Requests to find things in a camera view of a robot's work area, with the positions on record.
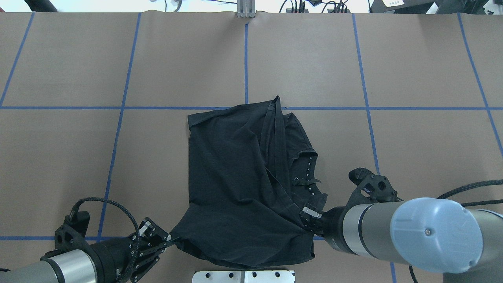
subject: white label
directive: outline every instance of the white label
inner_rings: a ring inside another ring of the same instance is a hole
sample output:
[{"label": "white label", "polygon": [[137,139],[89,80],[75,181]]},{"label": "white label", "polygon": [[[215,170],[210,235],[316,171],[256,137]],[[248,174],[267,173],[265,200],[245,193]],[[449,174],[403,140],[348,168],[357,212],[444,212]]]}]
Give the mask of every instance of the white label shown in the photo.
[{"label": "white label", "polygon": [[382,0],[382,1],[386,7],[405,5],[405,3],[403,3],[403,0]]}]

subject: metal bracket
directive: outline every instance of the metal bracket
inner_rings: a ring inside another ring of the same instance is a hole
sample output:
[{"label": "metal bracket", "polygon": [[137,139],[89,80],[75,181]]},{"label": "metal bracket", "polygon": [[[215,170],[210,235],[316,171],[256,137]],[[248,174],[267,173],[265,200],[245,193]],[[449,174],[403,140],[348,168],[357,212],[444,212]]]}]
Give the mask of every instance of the metal bracket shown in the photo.
[{"label": "metal bracket", "polygon": [[237,17],[254,18],[255,0],[237,0]]},{"label": "metal bracket", "polygon": [[295,283],[295,271],[199,271],[192,277],[192,283]]}]

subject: black cloth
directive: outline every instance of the black cloth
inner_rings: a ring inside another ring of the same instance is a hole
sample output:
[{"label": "black cloth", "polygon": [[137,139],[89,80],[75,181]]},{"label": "black cloth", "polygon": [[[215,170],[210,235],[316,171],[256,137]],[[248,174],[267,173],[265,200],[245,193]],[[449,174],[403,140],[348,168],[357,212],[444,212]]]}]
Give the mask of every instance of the black cloth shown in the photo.
[{"label": "black cloth", "polygon": [[173,229],[177,247],[238,269],[311,260],[314,233],[299,213],[321,212],[317,153],[280,99],[188,117],[189,209]]}]

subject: robotic arm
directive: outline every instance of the robotic arm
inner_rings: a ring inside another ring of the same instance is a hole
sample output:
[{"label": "robotic arm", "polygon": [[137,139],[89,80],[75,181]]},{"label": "robotic arm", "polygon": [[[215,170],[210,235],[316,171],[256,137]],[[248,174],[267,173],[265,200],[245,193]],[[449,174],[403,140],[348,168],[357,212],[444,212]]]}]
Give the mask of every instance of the robotic arm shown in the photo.
[{"label": "robotic arm", "polygon": [[[440,272],[444,283],[498,282],[503,278],[503,216],[465,209],[447,199],[403,201],[386,177],[365,168],[351,171],[349,178],[357,187],[345,206],[321,212],[306,204],[300,213],[304,223],[333,249]],[[89,213],[78,211],[86,200],[119,207],[136,232],[87,244]],[[37,263],[0,272],[0,282],[115,283],[129,279],[136,283],[178,239],[149,218],[138,227],[116,202],[88,198],[77,202],[56,230],[56,250]]]}]

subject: light blue cap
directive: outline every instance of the light blue cap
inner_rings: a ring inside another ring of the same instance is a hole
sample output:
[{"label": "light blue cap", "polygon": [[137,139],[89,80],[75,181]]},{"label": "light blue cap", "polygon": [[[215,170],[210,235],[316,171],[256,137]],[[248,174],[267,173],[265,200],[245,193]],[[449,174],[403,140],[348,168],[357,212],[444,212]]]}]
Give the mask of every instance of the light blue cap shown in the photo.
[{"label": "light blue cap", "polygon": [[393,214],[391,240],[413,266],[430,272],[463,273],[482,255],[482,231],[459,203],[430,197],[406,201]]}]

